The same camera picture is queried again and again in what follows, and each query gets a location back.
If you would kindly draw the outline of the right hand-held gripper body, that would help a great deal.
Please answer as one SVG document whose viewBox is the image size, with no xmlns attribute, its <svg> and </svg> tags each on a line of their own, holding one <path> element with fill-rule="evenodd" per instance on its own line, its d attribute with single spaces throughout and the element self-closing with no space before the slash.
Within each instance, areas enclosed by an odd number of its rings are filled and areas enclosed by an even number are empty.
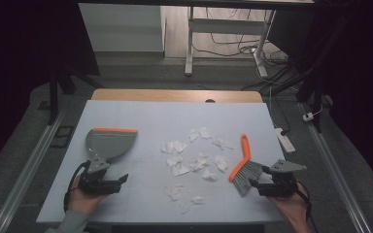
<svg viewBox="0 0 373 233">
<path fill-rule="evenodd" d="M 259 189 L 261 196 L 267 197 L 290 197 L 296 190 L 295 171 L 306 170 L 305 165 L 296 164 L 283 159 L 279 159 L 275 164 L 269 167 L 272 174 L 272 183 L 265 183 L 265 188 Z"/>
</svg>

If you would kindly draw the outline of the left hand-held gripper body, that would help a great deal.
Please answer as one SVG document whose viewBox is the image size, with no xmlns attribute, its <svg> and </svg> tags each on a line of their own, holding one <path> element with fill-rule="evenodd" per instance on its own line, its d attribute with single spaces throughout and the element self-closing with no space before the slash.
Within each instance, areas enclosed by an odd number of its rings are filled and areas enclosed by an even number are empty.
<svg viewBox="0 0 373 233">
<path fill-rule="evenodd" d="M 79 188 L 86 194 L 110 194 L 103 181 L 109 166 L 110 164 L 98 155 L 88 160 L 81 173 Z"/>
</svg>

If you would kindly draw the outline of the orange brush with grey bristles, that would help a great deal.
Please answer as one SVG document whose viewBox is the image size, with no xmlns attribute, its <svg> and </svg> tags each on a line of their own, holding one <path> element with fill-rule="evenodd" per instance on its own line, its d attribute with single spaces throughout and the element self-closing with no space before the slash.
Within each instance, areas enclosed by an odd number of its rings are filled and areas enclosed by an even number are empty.
<svg viewBox="0 0 373 233">
<path fill-rule="evenodd" d="M 229 180 L 234 184 L 238 193 L 244 197 L 252 187 L 250 180 L 258 181 L 262 174 L 262 166 L 251 161 L 250 142 L 246 134 L 241 135 L 241 148 L 244 157 L 230 173 Z"/>
</svg>

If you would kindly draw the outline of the grey dustpan with orange edge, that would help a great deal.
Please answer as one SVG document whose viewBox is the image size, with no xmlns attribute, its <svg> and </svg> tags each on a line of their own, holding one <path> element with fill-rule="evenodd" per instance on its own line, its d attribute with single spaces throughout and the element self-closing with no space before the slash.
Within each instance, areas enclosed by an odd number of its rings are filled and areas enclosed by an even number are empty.
<svg viewBox="0 0 373 233">
<path fill-rule="evenodd" d="M 137 135 L 138 130 L 131 128 L 92 128 L 85 137 L 85 146 L 91 156 L 109 160 L 128 152 Z"/>
</svg>

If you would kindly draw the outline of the pile of white paper scraps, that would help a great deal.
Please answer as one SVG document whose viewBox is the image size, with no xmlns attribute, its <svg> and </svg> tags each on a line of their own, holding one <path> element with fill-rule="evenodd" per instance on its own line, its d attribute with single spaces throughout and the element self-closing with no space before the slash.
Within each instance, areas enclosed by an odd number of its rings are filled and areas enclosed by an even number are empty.
<svg viewBox="0 0 373 233">
<path fill-rule="evenodd" d="M 183 139 L 163 141 L 160 152 L 167 155 L 171 182 L 163 187 L 162 198 L 182 215 L 206 205 L 212 198 L 205 189 L 218 183 L 230 168 L 229 157 L 222 154 L 225 150 L 234 150 L 234 146 L 205 126 L 190 129 Z"/>
</svg>

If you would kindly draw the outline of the person's left hand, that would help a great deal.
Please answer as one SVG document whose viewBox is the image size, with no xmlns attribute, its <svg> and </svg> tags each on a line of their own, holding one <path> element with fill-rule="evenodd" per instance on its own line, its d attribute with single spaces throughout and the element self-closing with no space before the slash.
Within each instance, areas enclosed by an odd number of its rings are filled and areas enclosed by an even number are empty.
<svg viewBox="0 0 373 233">
<path fill-rule="evenodd" d="M 76 177 L 69 191 L 68 211 L 79 212 L 85 215 L 91 215 L 98 204 L 106 198 L 106 195 L 89 195 L 78 188 L 80 177 Z"/>
</svg>

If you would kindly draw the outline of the person's right hand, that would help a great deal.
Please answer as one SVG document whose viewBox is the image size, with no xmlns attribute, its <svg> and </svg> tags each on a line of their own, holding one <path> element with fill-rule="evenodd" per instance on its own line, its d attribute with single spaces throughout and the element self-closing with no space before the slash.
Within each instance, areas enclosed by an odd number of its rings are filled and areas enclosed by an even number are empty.
<svg viewBox="0 0 373 233">
<path fill-rule="evenodd" d="M 307 222 L 307 205 L 298 194 L 292 194 L 288 198 L 268 197 L 268 200 L 292 226 Z"/>
</svg>

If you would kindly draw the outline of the white power strip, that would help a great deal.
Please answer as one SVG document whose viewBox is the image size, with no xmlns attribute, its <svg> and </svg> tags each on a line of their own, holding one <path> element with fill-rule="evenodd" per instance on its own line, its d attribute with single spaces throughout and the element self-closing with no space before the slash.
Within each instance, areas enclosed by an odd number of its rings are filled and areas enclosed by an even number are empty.
<svg viewBox="0 0 373 233">
<path fill-rule="evenodd" d="M 295 152 L 295 147 L 289 140 L 287 133 L 282 128 L 275 129 L 276 136 L 286 153 Z"/>
</svg>

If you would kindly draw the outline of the white foam board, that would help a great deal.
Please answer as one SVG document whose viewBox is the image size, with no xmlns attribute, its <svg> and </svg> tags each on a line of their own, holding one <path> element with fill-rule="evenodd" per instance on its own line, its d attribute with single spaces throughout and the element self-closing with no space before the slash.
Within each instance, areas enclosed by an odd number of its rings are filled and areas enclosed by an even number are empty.
<svg viewBox="0 0 373 233">
<path fill-rule="evenodd" d="M 192 128 L 207 127 L 224 138 L 234 150 L 222 154 L 234 168 L 243 157 L 241 135 L 246 134 L 252 159 L 271 166 L 283 158 L 268 109 L 263 103 L 183 103 L 138 101 L 89 101 L 75 130 L 51 190 L 37 220 L 56 224 L 63 220 L 64 193 L 76 168 L 90 156 L 85 147 L 88 131 L 95 127 L 135 128 L 133 147 L 115 158 L 106 179 L 128 174 L 118 194 L 104 199 L 91 220 L 106 224 L 183 224 L 183 223 L 268 223 L 280 220 L 276 208 L 256 189 L 242 197 L 226 173 L 205 189 L 212 198 L 182 215 L 161 196 L 171 182 L 165 164 L 167 155 L 160 144 L 168 139 L 183 139 Z"/>
</svg>

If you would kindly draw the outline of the black stand legs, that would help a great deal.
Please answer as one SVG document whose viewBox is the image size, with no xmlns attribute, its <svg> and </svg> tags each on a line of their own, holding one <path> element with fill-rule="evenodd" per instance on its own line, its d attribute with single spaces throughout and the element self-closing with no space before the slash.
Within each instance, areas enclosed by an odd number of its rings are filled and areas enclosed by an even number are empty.
<svg viewBox="0 0 373 233">
<path fill-rule="evenodd" d="M 58 115 L 58 90 L 60 86 L 61 90 L 67 94 L 72 95 L 77 90 L 75 84 L 72 81 L 73 77 L 77 77 L 81 81 L 93 86 L 94 88 L 102 88 L 103 85 L 90 78 L 88 75 L 79 72 L 78 70 L 66 67 L 54 69 L 50 74 L 50 119 L 48 125 L 52 125 Z"/>
<path fill-rule="evenodd" d="M 301 86 L 295 94 L 296 100 L 300 103 L 307 102 L 311 96 L 314 98 L 313 116 L 311 123 L 315 129 L 321 133 L 321 117 L 322 111 L 322 79 L 320 77 L 319 68 L 311 67 L 305 72 L 296 75 L 293 79 L 279 84 L 277 88 L 272 89 L 271 94 L 276 95 L 296 84 L 301 83 Z"/>
</svg>

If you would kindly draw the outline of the wooden table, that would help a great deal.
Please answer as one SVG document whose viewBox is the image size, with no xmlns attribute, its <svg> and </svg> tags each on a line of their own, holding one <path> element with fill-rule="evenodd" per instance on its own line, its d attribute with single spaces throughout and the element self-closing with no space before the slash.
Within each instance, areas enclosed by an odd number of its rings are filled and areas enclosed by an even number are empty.
<svg viewBox="0 0 373 233">
<path fill-rule="evenodd" d="M 173 89 L 117 89 L 98 88 L 92 100 L 152 101 L 152 102 L 208 102 L 216 103 L 261 103 L 256 91 L 231 90 L 173 90 Z"/>
</svg>

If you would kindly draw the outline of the black curtain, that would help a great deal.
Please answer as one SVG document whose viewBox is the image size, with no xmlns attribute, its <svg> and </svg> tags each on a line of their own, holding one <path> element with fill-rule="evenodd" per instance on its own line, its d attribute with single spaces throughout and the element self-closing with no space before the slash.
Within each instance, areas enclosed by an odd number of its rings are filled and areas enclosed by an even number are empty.
<svg viewBox="0 0 373 233">
<path fill-rule="evenodd" d="M 0 151 L 31 91 L 57 76 L 98 76 L 81 0 L 0 0 Z"/>
<path fill-rule="evenodd" d="M 373 170 L 373 0 L 318 0 L 321 11 L 278 11 L 270 41 L 308 74 L 298 98 L 316 89 L 330 115 Z"/>
</svg>

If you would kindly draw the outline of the white cabinet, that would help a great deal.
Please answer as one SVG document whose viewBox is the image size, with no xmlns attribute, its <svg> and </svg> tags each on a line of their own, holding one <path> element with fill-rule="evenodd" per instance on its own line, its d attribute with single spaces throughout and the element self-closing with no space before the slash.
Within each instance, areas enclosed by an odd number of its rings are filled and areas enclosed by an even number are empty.
<svg viewBox="0 0 373 233">
<path fill-rule="evenodd" d="M 102 52 L 164 52 L 159 6 L 79 4 L 92 48 Z"/>
</svg>

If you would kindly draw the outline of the black floor frame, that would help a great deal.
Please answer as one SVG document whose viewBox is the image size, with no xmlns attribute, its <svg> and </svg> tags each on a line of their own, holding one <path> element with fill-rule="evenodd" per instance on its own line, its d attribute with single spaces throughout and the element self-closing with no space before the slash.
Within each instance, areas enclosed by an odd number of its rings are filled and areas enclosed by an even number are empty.
<svg viewBox="0 0 373 233">
<path fill-rule="evenodd" d="M 59 126 L 52 137 L 50 147 L 65 149 L 69 146 L 74 133 L 74 126 Z"/>
</svg>

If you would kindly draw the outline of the white desk frame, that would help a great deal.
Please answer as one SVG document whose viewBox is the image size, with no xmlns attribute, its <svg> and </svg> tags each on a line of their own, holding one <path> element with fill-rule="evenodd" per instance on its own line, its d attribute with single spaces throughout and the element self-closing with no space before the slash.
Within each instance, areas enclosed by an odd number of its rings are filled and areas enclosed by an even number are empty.
<svg viewBox="0 0 373 233">
<path fill-rule="evenodd" d="M 261 58 L 263 46 L 267 39 L 275 11 L 267 10 L 264 21 L 250 20 L 229 20 L 229 19 L 209 19 L 195 18 L 194 8 L 188 8 L 187 21 L 187 47 L 186 47 L 186 66 L 185 75 L 192 75 L 192 39 L 194 33 L 216 33 L 216 34 L 241 34 L 254 35 L 259 37 L 259 43 L 255 49 L 251 50 L 254 62 L 261 78 L 267 78 L 268 74 L 265 68 L 264 60 Z"/>
</svg>

